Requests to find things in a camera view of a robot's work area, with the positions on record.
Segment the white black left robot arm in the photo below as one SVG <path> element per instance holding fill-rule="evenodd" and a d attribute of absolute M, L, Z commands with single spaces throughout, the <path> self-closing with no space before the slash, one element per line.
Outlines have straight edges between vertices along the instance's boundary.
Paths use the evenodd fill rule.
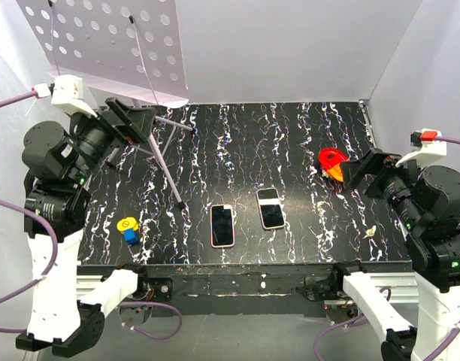
<path fill-rule="evenodd" d="M 156 110 L 109 98 L 95 115 L 77 112 L 65 129 L 55 121 L 30 128 L 23 139 L 24 231 L 32 255 L 35 287 L 20 350 L 51 349 L 70 358 L 96 345 L 104 323 L 119 304 L 144 299 L 147 272 L 136 264 L 117 266 L 85 296 L 77 295 L 77 258 L 95 167 L 118 146 L 136 145 L 151 133 Z"/>

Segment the phone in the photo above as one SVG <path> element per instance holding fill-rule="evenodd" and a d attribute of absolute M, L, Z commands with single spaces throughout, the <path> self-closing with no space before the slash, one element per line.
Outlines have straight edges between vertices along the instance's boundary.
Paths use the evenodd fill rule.
<path fill-rule="evenodd" d="M 263 228 L 266 230 L 283 228 L 285 220 L 277 189 L 260 189 L 256 197 Z"/>

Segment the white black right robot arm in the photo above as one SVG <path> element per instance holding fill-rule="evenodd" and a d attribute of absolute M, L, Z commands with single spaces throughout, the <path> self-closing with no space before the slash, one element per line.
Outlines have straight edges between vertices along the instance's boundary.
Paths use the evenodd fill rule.
<path fill-rule="evenodd" d="M 342 162 L 343 186 L 383 199 L 406 232 L 418 289 L 417 326 L 405 320 L 361 268 L 333 276 L 331 293 L 351 297 L 376 332 L 384 360 L 460 360 L 460 173 L 424 150 L 405 156 L 370 149 Z"/>

